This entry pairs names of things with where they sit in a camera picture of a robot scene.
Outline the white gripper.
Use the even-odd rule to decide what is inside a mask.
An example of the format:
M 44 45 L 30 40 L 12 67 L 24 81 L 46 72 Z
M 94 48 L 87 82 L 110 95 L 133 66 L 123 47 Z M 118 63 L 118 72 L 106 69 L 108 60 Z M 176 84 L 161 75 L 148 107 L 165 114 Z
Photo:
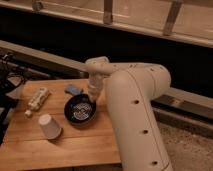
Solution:
M 98 94 L 103 89 L 103 79 L 104 77 L 100 74 L 90 74 L 88 79 L 88 96 L 89 100 L 93 103 L 97 101 Z

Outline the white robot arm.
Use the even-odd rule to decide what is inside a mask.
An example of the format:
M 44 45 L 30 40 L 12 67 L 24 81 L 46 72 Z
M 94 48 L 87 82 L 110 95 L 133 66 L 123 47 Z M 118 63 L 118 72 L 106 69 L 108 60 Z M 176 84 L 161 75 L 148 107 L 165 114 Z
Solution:
M 106 96 L 123 171 L 174 171 L 151 107 L 170 88 L 169 71 L 153 63 L 111 63 L 106 57 L 85 65 L 89 98 Z

